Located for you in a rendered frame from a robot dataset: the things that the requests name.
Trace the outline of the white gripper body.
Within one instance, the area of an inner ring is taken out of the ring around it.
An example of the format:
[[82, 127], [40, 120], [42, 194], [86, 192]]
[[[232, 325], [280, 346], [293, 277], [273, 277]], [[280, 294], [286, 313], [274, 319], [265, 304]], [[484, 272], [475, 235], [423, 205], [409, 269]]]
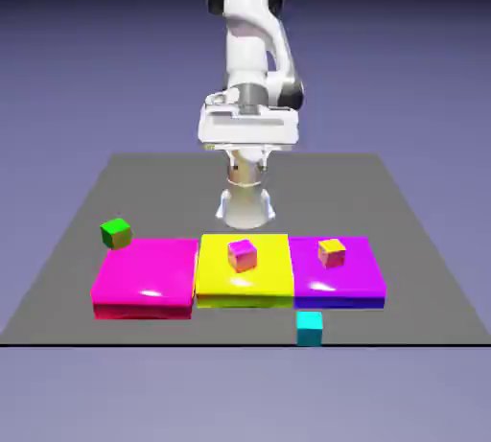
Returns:
[[210, 148], [235, 146], [292, 146], [299, 139], [298, 112], [290, 108], [259, 106], [244, 115], [237, 105], [204, 105], [198, 139]]

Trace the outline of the small magenta cube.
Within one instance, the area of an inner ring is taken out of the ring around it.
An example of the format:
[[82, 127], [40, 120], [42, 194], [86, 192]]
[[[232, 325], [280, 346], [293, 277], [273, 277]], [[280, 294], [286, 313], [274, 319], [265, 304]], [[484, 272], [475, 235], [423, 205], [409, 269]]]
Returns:
[[257, 266], [257, 248], [249, 239], [231, 242], [227, 245], [227, 259], [237, 273], [242, 273]]

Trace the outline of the small orange cube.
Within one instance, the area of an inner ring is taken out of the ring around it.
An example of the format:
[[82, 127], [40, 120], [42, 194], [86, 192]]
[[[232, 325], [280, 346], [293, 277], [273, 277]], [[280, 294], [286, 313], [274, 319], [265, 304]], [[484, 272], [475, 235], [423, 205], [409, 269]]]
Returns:
[[328, 239], [317, 243], [317, 257], [325, 268], [342, 266], [345, 255], [346, 247], [339, 239]]

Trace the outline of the small green cube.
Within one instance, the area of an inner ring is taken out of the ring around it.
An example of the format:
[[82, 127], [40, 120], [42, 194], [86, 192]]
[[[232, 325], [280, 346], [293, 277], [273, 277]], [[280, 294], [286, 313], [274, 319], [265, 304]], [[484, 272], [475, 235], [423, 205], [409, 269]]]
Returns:
[[128, 222], [122, 218], [105, 221], [100, 225], [102, 241], [112, 250], [130, 245], [132, 230]]

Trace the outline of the small cyan cube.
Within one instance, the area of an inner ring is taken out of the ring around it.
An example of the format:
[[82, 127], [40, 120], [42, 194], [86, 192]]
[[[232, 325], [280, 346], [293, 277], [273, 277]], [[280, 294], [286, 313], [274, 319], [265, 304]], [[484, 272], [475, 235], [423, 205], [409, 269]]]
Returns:
[[322, 312], [296, 312], [296, 345], [317, 347], [322, 345], [323, 316]]

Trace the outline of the large yellow box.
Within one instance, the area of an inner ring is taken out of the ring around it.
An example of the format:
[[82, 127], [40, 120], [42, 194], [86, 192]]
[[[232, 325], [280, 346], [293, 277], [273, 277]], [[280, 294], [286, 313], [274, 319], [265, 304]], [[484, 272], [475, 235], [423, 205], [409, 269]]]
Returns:
[[[257, 249], [257, 266], [237, 272], [227, 246], [248, 239]], [[294, 281], [285, 234], [204, 234], [195, 280], [196, 305], [203, 308], [290, 308]]]

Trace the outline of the large pink box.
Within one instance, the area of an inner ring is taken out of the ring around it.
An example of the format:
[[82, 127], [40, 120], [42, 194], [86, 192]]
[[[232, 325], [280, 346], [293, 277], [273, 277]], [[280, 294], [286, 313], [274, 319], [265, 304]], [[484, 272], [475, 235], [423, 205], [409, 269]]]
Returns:
[[189, 319], [199, 241], [136, 238], [109, 250], [91, 287], [97, 319]]

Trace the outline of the large purple box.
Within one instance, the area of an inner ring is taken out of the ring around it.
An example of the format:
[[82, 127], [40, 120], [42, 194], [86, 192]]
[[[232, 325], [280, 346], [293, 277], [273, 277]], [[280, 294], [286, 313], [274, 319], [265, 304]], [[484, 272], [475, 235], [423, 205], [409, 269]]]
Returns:
[[344, 263], [328, 268], [318, 257], [328, 236], [290, 236], [297, 309], [381, 309], [386, 282], [365, 236], [336, 236], [345, 248]]

